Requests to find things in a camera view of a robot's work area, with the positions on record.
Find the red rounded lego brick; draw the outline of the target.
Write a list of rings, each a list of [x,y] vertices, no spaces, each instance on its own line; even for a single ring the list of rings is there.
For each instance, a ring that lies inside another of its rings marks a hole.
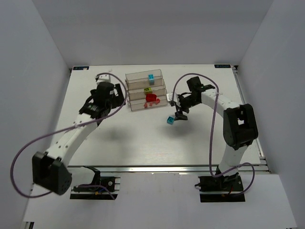
[[[157,101],[157,95],[155,94],[147,94],[145,98],[146,102],[155,102]]]

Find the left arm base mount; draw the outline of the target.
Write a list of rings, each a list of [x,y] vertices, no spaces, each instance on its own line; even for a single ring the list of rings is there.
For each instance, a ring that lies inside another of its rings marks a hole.
[[[72,200],[115,200],[120,190],[121,178],[105,175],[89,167],[72,167],[70,199]]]

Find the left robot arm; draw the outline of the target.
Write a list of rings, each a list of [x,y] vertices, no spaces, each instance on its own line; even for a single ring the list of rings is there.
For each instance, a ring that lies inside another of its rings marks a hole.
[[[68,165],[84,140],[107,118],[112,109],[118,110],[125,104],[119,83],[102,82],[91,90],[74,121],[71,130],[44,153],[37,152],[32,157],[32,174],[34,184],[53,193],[63,195],[70,187],[79,185],[96,185],[98,172],[92,167],[78,169]]]

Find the blue rounded lego brick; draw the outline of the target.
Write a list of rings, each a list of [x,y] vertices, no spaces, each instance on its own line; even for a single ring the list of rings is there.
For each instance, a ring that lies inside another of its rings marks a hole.
[[[154,85],[154,75],[153,74],[148,75],[148,81],[149,81],[150,85]]]

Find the green rounded lego brick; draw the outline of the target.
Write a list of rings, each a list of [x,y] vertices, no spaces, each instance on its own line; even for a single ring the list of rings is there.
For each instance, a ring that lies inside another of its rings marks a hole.
[[[150,87],[144,88],[143,91],[145,94],[152,94],[152,89]]]

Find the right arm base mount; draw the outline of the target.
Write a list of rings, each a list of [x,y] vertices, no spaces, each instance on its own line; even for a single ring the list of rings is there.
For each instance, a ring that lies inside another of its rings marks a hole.
[[[244,186],[238,172],[232,176],[199,176],[194,187],[200,192],[201,203],[245,202]]]

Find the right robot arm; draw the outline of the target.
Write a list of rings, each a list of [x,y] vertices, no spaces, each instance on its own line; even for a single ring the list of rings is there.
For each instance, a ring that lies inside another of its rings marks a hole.
[[[223,118],[223,138],[226,142],[224,155],[217,167],[217,172],[211,172],[212,177],[224,176],[229,178],[238,173],[238,168],[245,166],[241,163],[247,148],[258,137],[258,129],[254,109],[250,104],[238,104],[220,93],[219,86],[210,80],[209,85],[201,83],[203,75],[189,73],[187,81],[189,92],[170,95],[169,103],[176,108],[175,119],[187,120],[186,114],[190,108],[204,104],[213,110],[209,140],[209,162],[212,162],[214,125],[216,115]]]

